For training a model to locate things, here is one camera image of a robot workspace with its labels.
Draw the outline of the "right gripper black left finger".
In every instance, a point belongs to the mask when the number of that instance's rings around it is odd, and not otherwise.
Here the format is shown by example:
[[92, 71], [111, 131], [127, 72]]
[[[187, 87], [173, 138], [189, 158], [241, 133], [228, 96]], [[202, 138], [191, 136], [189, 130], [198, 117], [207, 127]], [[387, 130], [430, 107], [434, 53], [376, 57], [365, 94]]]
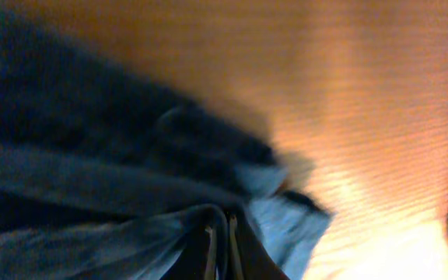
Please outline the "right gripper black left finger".
[[215, 221], [191, 230], [185, 248], [162, 280], [216, 280], [218, 230]]

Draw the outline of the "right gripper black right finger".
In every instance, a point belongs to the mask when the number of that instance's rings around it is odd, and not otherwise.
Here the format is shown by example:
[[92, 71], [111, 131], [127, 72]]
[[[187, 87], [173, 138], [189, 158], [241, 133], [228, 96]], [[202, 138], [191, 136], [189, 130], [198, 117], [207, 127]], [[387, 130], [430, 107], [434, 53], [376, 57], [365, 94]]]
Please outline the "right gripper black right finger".
[[254, 230], [242, 213], [227, 212], [229, 228], [229, 280], [289, 280], [269, 257]]

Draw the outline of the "navy blue shorts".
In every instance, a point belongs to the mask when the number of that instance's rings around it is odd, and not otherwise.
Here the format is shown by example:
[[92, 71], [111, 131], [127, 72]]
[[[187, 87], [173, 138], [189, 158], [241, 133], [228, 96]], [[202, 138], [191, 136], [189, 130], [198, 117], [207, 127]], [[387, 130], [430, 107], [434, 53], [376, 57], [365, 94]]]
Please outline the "navy blue shorts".
[[261, 140], [0, 6], [0, 279], [162, 279], [227, 212], [300, 279], [331, 217]]

